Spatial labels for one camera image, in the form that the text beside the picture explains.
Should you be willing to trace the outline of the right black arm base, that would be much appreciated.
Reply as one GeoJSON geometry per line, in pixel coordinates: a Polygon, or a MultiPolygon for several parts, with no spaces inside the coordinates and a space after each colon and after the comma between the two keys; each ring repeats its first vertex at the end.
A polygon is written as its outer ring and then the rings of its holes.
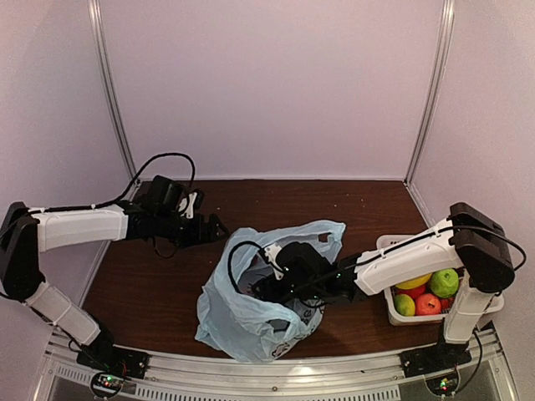
{"type": "Polygon", "coordinates": [[[451,344],[443,341],[404,351],[399,357],[406,378],[440,372],[471,361],[468,343],[451,344]]]}

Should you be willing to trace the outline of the light blue plastic bag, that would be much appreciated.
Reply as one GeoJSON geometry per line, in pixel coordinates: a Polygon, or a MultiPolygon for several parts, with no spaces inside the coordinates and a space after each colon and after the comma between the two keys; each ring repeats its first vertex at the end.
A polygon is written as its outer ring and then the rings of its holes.
{"type": "Polygon", "coordinates": [[[281,305],[252,295],[254,280],[267,277],[270,269],[256,259],[257,253],[273,243],[285,246],[299,241],[334,261],[345,229],[343,222],[330,220],[271,231],[237,229],[197,299],[196,341],[241,363],[270,363],[313,334],[324,317],[320,301],[292,300],[281,305]]]}

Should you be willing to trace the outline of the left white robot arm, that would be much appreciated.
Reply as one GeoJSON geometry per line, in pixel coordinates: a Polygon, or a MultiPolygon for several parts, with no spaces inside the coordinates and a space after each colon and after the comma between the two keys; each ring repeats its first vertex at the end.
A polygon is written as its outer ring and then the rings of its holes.
{"type": "Polygon", "coordinates": [[[120,364],[103,325],[72,299],[89,282],[77,251],[96,251],[119,241],[170,242],[173,251],[225,239],[229,231],[216,214],[204,216],[204,193],[161,175],[133,197],[106,204],[31,208],[21,201],[7,209],[1,225],[1,286],[6,298],[40,314],[103,371],[120,364]]]}

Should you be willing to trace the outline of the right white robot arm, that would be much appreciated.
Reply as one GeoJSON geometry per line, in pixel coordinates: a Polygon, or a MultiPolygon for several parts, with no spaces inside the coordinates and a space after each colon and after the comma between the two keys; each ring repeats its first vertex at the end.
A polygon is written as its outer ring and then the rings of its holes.
{"type": "Polygon", "coordinates": [[[460,356],[460,344],[470,339],[492,298],[512,285],[516,269],[511,245],[498,223],[459,202],[447,218],[420,234],[338,261],[329,261],[304,242],[266,246],[262,257],[273,272],[252,285],[252,294],[279,304],[349,304],[428,273],[462,268],[465,273],[445,317],[443,338],[428,353],[432,366],[443,369],[460,356]]]}

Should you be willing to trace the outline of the pale yellow fruit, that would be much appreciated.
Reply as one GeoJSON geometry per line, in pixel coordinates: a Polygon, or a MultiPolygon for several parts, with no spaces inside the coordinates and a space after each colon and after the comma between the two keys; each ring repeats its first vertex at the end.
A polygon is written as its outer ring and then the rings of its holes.
{"type": "Polygon", "coordinates": [[[416,277],[408,281],[404,281],[395,285],[400,290],[411,290],[417,287],[424,286],[432,277],[432,273],[425,274],[424,276],[416,277]]]}

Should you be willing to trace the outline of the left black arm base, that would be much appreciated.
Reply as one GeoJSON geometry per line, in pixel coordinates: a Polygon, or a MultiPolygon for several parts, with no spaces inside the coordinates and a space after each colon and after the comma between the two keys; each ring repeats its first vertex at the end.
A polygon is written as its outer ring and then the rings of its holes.
{"type": "Polygon", "coordinates": [[[81,346],[76,362],[122,378],[143,379],[148,359],[148,353],[116,346],[113,335],[104,328],[90,345],[81,346]]]}

